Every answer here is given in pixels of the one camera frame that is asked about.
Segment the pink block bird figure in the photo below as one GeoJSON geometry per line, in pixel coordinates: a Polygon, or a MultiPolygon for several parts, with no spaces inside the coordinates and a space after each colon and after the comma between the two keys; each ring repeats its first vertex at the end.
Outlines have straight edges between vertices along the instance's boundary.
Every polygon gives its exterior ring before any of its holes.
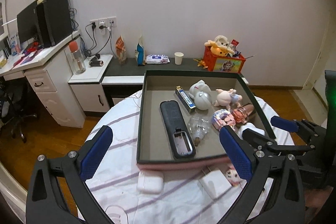
{"type": "Polygon", "coordinates": [[[242,186],[242,183],[244,182],[232,164],[228,165],[228,169],[225,171],[224,176],[232,186],[242,186]]]}

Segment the white power adapter plug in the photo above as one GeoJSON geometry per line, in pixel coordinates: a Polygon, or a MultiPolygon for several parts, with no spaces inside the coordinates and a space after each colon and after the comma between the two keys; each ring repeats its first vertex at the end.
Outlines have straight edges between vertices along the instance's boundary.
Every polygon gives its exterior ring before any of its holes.
{"type": "Polygon", "coordinates": [[[222,196],[232,186],[220,169],[210,171],[201,177],[199,182],[212,200],[222,196]]]}

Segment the rose gold tube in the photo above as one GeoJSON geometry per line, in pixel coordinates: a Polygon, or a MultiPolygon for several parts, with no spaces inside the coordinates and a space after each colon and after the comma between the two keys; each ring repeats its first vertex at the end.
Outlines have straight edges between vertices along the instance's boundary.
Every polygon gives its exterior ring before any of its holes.
{"type": "Polygon", "coordinates": [[[250,118],[256,114],[255,107],[251,103],[245,104],[241,106],[240,108],[246,118],[250,118]]]}

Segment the pink pig doll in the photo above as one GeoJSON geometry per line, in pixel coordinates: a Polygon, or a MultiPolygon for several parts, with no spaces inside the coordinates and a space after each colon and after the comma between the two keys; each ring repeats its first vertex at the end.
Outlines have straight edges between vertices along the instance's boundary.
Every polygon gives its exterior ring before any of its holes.
{"type": "Polygon", "coordinates": [[[217,98],[215,100],[215,107],[224,107],[227,110],[235,109],[241,106],[243,97],[236,93],[235,89],[223,90],[217,89],[217,98]]]}

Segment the white earbuds case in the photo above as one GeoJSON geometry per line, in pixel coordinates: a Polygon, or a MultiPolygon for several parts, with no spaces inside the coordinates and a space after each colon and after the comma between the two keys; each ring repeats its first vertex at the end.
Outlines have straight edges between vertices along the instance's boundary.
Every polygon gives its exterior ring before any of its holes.
{"type": "Polygon", "coordinates": [[[163,190],[164,175],[155,170],[141,170],[138,175],[137,190],[145,194],[159,194],[163,190]]]}

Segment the pink black storage box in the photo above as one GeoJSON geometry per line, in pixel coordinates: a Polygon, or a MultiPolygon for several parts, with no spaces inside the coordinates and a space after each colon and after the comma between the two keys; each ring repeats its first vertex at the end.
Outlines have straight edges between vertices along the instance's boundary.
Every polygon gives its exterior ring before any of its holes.
{"type": "Polygon", "coordinates": [[[205,71],[145,73],[139,114],[139,169],[199,168],[227,162],[219,130],[240,123],[233,110],[243,106],[248,121],[275,139],[269,119],[242,75],[205,71]]]}

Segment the red toy box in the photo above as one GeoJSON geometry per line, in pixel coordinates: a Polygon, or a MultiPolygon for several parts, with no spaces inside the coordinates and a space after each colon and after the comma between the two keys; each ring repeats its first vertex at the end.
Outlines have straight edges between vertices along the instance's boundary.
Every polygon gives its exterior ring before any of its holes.
{"type": "Polygon", "coordinates": [[[238,58],[217,56],[211,52],[210,47],[205,47],[203,61],[210,72],[240,73],[246,58],[242,55],[238,58]]]}

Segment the white low cabinet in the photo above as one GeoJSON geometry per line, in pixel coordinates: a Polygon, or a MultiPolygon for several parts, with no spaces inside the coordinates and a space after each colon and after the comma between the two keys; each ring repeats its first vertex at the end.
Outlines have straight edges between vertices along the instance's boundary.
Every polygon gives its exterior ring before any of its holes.
{"type": "Polygon", "coordinates": [[[109,103],[102,87],[104,73],[112,61],[112,55],[101,55],[101,67],[91,67],[90,59],[85,59],[86,70],[80,74],[74,74],[68,81],[75,97],[84,112],[106,113],[109,103]]]}

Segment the clear bottle orange cap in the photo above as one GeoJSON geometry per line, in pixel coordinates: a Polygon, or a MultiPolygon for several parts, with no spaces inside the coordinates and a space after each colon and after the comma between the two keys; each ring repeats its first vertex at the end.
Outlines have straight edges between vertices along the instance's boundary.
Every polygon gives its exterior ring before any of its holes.
{"type": "Polygon", "coordinates": [[[69,43],[69,48],[70,52],[73,57],[74,65],[75,65],[75,70],[77,74],[84,73],[86,70],[85,64],[84,64],[84,59],[82,57],[82,54],[79,50],[79,46],[75,40],[72,40],[69,43]]]}

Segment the white desk with drawers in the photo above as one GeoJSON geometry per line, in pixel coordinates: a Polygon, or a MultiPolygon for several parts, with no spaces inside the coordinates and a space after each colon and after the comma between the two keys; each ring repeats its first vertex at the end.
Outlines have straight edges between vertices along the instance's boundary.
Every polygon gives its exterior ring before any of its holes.
{"type": "Polygon", "coordinates": [[[79,36],[79,31],[72,32],[28,62],[21,61],[15,65],[21,57],[9,57],[7,64],[1,68],[1,76],[7,81],[26,78],[57,124],[76,128],[83,127],[85,114],[68,83],[74,74],[68,44],[79,36]]]}

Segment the white paper cup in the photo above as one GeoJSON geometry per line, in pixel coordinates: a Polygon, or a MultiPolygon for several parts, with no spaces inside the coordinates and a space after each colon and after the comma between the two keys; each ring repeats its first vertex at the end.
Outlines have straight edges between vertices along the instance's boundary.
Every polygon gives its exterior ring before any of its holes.
{"type": "Polygon", "coordinates": [[[181,65],[183,60],[184,54],[182,52],[175,52],[174,53],[174,63],[175,65],[181,65]]]}

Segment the orange snack bag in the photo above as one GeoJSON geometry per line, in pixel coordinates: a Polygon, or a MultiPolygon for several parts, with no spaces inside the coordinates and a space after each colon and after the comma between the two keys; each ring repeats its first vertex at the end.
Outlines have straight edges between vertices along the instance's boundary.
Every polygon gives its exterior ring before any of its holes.
{"type": "Polygon", "coordinates": [[[120,36],[116,40],[115,47],[116,47],[117,59],[120,64],[123,64],[126,61],[127,54],[126,54],[126,46],[125,46],[122,36],[120,36]]]}

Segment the blue white snack bag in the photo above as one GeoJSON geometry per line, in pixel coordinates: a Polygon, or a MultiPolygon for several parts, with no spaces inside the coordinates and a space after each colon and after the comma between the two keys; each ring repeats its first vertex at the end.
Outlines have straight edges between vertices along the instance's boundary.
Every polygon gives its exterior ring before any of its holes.
{"type": "Polygon", "coordinates": [[[135,49],[135,59],[137,61],[138,66],[145,65],[145,48],[143,46],[143,37],[142,35],[139,37],[137,47],[135,49]]]}

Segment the black computer monitor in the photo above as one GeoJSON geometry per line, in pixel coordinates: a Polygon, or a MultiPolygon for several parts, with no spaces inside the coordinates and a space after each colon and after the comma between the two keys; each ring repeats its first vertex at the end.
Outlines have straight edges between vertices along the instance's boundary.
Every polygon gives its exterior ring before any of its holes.
{"type": "Polygon", "coordinates": [[[34,12],[37,1],[34,0],[17,15],[18,36],[21,44],[37,36],[37,20],[34,12]]]}

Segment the white wall power strip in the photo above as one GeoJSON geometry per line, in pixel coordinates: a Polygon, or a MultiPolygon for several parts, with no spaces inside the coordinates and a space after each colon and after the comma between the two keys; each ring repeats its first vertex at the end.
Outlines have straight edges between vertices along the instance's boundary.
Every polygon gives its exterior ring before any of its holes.
{"type": "Polygon", "coordinates": [[[101,19],[91,19],[89,21],[90,23],[95,23],[96,27],[105,26],[109,28],[115,28],[117,27],[117,18],[115,16],[110,16],[107,18],[101,18],[101,19]]]}

